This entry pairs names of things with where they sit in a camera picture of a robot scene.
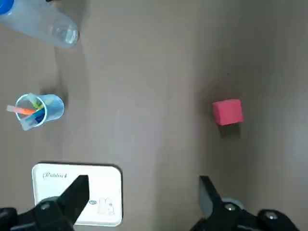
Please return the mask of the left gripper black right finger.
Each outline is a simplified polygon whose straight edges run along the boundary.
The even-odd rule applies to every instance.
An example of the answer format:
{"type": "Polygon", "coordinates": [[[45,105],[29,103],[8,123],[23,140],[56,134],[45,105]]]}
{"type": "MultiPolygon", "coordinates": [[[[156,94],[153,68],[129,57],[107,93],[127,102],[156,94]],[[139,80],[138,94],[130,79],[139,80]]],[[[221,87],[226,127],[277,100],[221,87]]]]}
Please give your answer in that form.
{"type": "Polygon", "coordinates": [[[202,217],[192,231],[297,231],[284,213],[262,209],[253,215],[232,198],[223,199],[209,176],[199,177],[199,205],[202,217]]]}

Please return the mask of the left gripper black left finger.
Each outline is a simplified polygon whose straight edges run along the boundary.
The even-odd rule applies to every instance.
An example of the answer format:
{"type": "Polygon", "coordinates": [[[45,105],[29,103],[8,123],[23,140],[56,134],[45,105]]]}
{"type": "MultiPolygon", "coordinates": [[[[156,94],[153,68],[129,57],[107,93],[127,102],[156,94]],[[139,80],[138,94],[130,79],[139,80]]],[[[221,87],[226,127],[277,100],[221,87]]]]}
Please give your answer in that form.
{"type": "Polygon", "coordinates": [[[56,197],[42,200],[31,210],[18,214],[13,207],[0,209],[2,231],[73,231],[74,224],[90,198],[89,177],[79,175],[56,197]]]}

